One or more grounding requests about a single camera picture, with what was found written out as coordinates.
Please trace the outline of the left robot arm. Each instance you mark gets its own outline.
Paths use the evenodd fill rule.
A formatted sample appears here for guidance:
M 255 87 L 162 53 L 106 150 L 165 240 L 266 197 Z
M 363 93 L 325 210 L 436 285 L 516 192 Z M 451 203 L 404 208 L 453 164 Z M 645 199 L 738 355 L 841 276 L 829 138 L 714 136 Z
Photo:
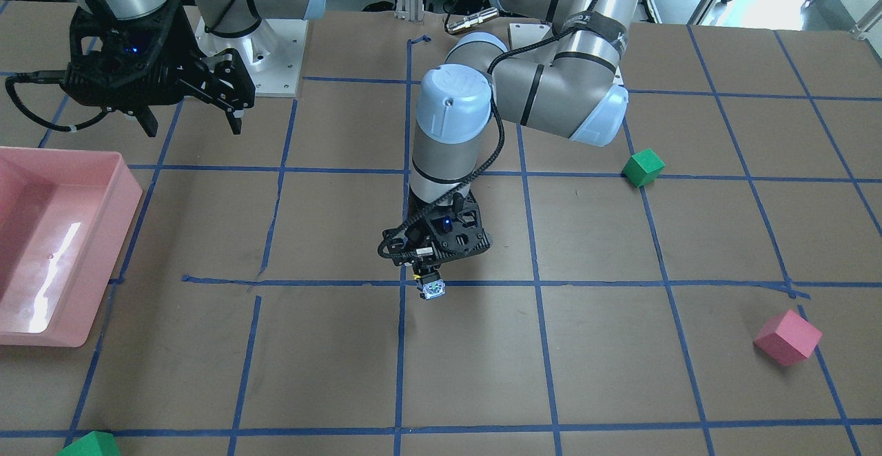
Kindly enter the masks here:
M 415 223 L 485 166 L 477 164 L 491 120 L 604 146 L 624 120 L 629 94 L 615 82 L 637 0 L 493 0 L 549 24 L 545 38 L 509 49 L 487 32 L 463 36 L 422 79 L 411 156 Z

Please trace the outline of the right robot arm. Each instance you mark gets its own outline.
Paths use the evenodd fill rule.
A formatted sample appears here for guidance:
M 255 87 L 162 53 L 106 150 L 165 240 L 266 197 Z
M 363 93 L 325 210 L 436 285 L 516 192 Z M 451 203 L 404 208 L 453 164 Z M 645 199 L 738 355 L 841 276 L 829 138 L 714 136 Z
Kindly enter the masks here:
M 182 0 L 75 0 L 70 63 L 59 87 L 102 120 L 121 113 L 156 135 L 153 105 L 193 97 L 223 111 L 240 134 L 256 97 L 254 76 L 280 66 L 283 45 L 272 19 L 324 16 L 327 0 L 194 0 L 202 30 Z

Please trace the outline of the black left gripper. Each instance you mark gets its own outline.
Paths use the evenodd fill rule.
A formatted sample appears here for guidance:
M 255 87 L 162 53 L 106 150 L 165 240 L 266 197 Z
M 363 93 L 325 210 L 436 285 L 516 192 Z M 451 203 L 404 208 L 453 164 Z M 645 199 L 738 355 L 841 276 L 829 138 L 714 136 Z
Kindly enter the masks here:
M 429 226 L 481 226 L 481 211 L 469 184 L 413 184 L 407 218 Z

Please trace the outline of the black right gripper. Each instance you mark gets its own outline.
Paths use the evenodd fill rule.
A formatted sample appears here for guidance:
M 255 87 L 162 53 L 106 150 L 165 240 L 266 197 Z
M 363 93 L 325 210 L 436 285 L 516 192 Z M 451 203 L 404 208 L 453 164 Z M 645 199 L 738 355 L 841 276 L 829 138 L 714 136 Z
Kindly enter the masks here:
M 163 102 L 196 97 L 224 111 L 234 135 L 242 133 L 245 110 L 253 107 L 256 86 L 236 48 L 207 56 L 198 44 L 181 5 L 163 5 Z M 158 133 L 158 121 L 149 104 L 135 105 L 130 114 L 148 138 Z

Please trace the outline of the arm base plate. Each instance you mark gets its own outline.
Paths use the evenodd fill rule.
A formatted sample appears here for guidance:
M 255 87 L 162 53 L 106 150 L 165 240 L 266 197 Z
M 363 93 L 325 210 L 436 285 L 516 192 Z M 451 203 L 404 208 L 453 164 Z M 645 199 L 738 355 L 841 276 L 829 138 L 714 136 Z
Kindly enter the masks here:
M 553 27 L 545 23 L 510 23 L 508 34 L 510 49 L 519 49 L 553 36 Z
M 243 58 L 259 97 L 295 97 L 309 21 L 265 19 L 258 29 L 243 37 L 221 38 L 205 31 L 204 20 L 196 26 L 196 42 L 206 54 L 234 48 Z

